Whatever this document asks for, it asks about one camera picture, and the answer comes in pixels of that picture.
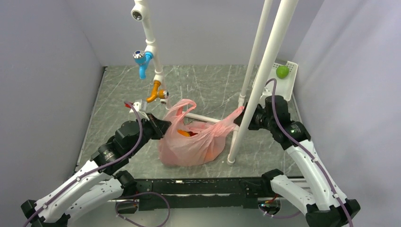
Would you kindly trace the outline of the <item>pink plastic bag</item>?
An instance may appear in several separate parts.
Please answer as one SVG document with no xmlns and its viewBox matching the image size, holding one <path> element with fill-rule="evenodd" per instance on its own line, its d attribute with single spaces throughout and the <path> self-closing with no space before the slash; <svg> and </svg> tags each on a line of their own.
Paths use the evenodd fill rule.
<svg viewBox="0 0 401 227">
<path fill-rule="evenodd" d="M 185 124 L 184 118 L 197 107 L 191 99 L 181 99 L 164 116 L 172 125 L 159 141 L 159 160 L 166 166 L 199 166 L 211 162 L 221 154 L 226 138 L 234 131 L 233 120 L 242 112 L 243 106 L 236 108 L 217 123 L 193 121 Z M 177 130 L 192 131 L 197 135 L 185 137 Z"/>
</svg>

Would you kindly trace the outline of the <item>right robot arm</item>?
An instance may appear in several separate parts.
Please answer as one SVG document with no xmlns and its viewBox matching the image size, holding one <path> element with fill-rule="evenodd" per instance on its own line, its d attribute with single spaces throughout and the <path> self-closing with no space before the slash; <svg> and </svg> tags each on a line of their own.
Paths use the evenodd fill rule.
<svg viewBox="0 0 401 227">
<path fill-rule="evenodd" d="M 352 219 L 361 209 L 358 201 L 349 199 L 333 181 L 308 130 L 301 122 L 291 119 L 288 103 L 282 96 L 268 96 L 265 106 L 257 105 L 248 129 L 268 130 L 294 160 L 311 190 L 307 192 L 282 171 L 274 169 L 261 176 L 264 195 L 284 197 L 305 216 L 310 227 L 353 226 Z"/>
</svg>

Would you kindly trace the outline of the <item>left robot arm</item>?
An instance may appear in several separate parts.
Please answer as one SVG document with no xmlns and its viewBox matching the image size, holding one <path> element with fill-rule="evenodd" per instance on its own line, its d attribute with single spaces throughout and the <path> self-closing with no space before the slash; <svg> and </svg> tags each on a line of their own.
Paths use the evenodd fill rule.
<svg viewBox="0 0 401 227">
<path fill-rule="evenodd" d="M 71 178 L 43 198 L 21 205 L 27 218 L 24 226 L 67 227 L 111 199 L 131 198 L 136 182 L 121 168 L 148 141 L 162 139 L 170 126 L 170 121 L 151 113 L 144 119 L 124 122 Z"/>
</svg>

